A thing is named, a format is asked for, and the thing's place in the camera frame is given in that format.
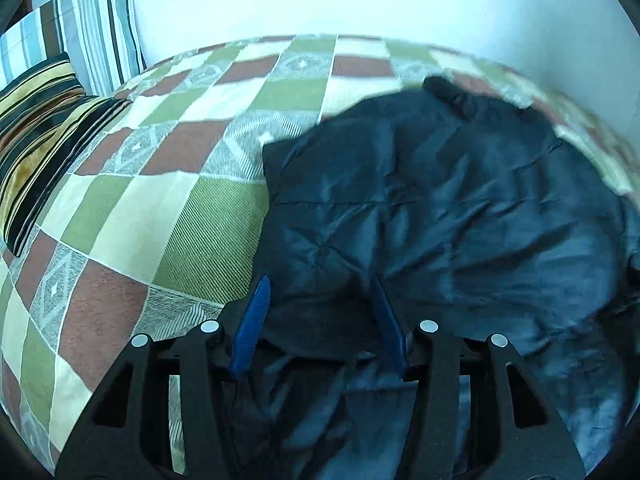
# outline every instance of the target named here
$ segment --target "bed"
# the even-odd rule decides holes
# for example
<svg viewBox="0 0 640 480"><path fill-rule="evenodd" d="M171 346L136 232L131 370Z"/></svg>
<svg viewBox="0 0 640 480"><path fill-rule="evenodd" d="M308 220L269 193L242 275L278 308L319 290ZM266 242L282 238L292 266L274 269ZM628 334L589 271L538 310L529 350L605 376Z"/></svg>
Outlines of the bed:
<svg viewBox="0 0 640 480"><path fill-rule="evenodd" d="M0 400L50 472L133 334L184 334L247 292L268 208L262 146L299 136L363 98L441 75L531 105L607 186L640 206L640 165L623 137L567 97L446 48L312 34L207 46L146 70L136 55L129 75L105 59L112 86L88 70L86 85L132 105L57 184L22 255L0 248ZM180 471L177 379L170 391Z"/></svg>

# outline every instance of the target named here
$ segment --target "silver screw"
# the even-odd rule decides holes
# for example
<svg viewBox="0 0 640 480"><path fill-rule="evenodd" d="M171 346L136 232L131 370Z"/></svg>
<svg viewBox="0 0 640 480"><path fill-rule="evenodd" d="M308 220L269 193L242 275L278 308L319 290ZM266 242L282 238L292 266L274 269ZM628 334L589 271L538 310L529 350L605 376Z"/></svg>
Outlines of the silver screw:
<svg viewBox="0 0 640 480"><path fill-rule="evenodd" d="M213 321L211 319L209 319L208 321L205 321L203 324L200 325L200 330L202 330L206 334L215 332L219 328L220 328L220 324L217 321Z"/></svg>
<svg viewBox="0 0 640 480"><path fill-rule="evenodd" d="M493 334L491 336L491 342L494 345L499 346L500 348L504 348L509 344L509 340L505 338L505 336L503 336L502 334Z"/></svg>
<svg viewBox="0 0 640 480"><path fill-rule="evenodd" d="M433 334L438 330L438 324L431 319L425 319L424 321L420 322L420 330Z"/></svg>
<svg viewBox="0 0 640 480"><path fill-rule="evenodd" d="M140 348L141 346L146 345L148 342L149 342L149 338L144 334L135 335L131 340L131 344L136 348Z"/></svg>

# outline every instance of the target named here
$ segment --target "brown square pattern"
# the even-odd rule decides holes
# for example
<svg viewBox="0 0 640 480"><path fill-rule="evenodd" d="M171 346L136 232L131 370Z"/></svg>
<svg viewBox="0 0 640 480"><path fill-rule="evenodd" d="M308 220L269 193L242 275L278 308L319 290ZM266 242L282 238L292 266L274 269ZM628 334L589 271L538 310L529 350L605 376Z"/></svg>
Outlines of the brown square pattern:
<svg viewBox="0 0 640 480"><path fill-rule="evenodd" d="M343 77L393 77L386 59L359 56L335 56L333 75Z"/></svg>
<svg viewBox="0 0 640 480"><path fill-rule="evenodd" d="M537 98L533 98L532 102L533 107L537 111L545 114L546 118L551 122L553 126L567 126L567 123L564 120L564 117L562 117L562 114L556 111L556 109L552 105L545 103L544 101L541 101Z"/></svg>
<svg viewBox="0 0 640 480"><path fill-rule="evenodd" d="M4 358L2 358L2 393L11 418L20 427L20 383Z"/></svg>
<svg viewBox="0 0 640 480"><path fill-rule="evenodd" d="M591 130L596 130L598 138L604 143L606 152L610 153L613 150L618 159L625 165L627 171L636 172L639 169L633 148L625 142L625 139L610 139L611 142L605 142L597 128L585 126L585 129L589 133L591 133Z"/></svg>
<svg viewBox="0 0 640 480"><path fill-rule="evenodd" d="M278 56L267 56L252 61L236 61L216 84L235 83L254 77L265 77L276 66Z"/></svg>
<svg viewBox="0 0 640 480"><path fill-rule="evenodd" d="M91 152L91 155L76 170L76 175L97 175L100 173L104 163L120 149L122 143L132 133L131 128L122 128L104 137Z"/></svg>
<svg viewBox="0 0 640 480"><path fill-rule="evenodd" d="M49 452L51 453L51 460L53 460L53 465L56 465L58 463L58 460L60 460L60 452L58 451L58 448L53 445L53 442L49 442Z"/></svg>
<svg viewBox="0 0 640 480"><path fill-rule="evenodd" d="M460 72L454 72L454 81L457 86L472 94L498 97L498 92L491 88L481 77L473 77Z"/></svg>
<svg viewBox="0 0 640 480"><path fill-rule="evenodd" d="M131 93L133 92L133 90L134 90L133 88L125 88L124 90L120 90L119 92L117 92L113 96L116 99L128 99L129 96L131 95Z"/></svg>
<svg viewBox="0 0 640 480"><path fill-rule="evenodd" d="M9 249L5 249L4 252L2 252L2 259L6 263L7 267L11 265L11 262L14 260L14 258L14 254Z"/></svg>
<svg viewBox="0 0 640 480"><path fill-rule="evenodd" d="M58 353L94 391L140 317L147 286L89 260L71 294Z"/></svg>
<svg viewBox="0 0 640 480"><path fill-rule="evenodd" d="M181 82L187 79L189 72L189 70L185 70L184 72L178 72L177 74L163 77L156 83L156 86L145 90L141 95L143 95L144 97L151 97L153 95L166 95L175 87L177 87Z"/></svg>
<svg viewBox="0 0 640 480"><path fill-rule="evenodd" d="M624 194L631 202L640 207L640 192L628 191Z"/></svg>
<svg viewBox="0 0 640 480"><path fill-rule="evenodd" d="M36 295L36 290L40 280L49 267L53 252L56 250L58 242L40 231L33 241L31 250L22 264L20 276L15 283L15 290L18 292L24 307L29 310Z"/></svg>
<svg viewBox="0 0 640 480"><path fill-rule="evenodd" d="M606 141L602 138L602 135L597 128L593 128L592 126L585 126L584 129L587 131L591 139L593 139L593 142L598 148L600 148L604 153L612 155L611 150L607 146ZM620 157L620 154L618 154L618 156L623 162L625 162L624 156Z"/></svg>
<svg viewBox="0 0 640 480"><path fill-rule="evenodd" d="M140 174L185 171L200 173L209 153L230 121L179 123L155 151Z"/></svg>

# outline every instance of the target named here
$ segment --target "dark jacket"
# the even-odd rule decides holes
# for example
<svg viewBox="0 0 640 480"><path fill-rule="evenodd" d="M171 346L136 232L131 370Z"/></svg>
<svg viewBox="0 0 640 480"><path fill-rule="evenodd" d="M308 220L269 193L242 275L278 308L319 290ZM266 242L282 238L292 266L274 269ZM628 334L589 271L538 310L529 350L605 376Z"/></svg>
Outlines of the dark jacket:
<svg viewBox="0 0 640 480"><path fill-rule="evenodd" d="M393 478L415 389L377 357L374 274L409 330L506 335L587 468L610 449L638 391L638 213L544 116L431 78L263 159L254 274L272 297L250 395L265 433L245 460L268 434L291 478Z"/></svg>

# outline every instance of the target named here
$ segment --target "striped pillow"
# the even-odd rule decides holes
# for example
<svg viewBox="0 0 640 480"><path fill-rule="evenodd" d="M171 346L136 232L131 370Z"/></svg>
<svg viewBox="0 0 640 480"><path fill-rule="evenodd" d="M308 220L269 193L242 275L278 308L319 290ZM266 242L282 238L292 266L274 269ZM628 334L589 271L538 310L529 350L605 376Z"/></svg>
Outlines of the striped pillow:
<svg viewBox="0 0 640 480"><path fill-rule="evenodd" d="M0 91L0 226L15 256L66 170L130 104L85 95L66 52Z"/></svg>
<svg viewBox="0 0 640 480"><path fill-rule="evenodd" d="M89 94L107 96L146 68L133 0L51 0L0 36L0 89L67 52Z"/></svg>

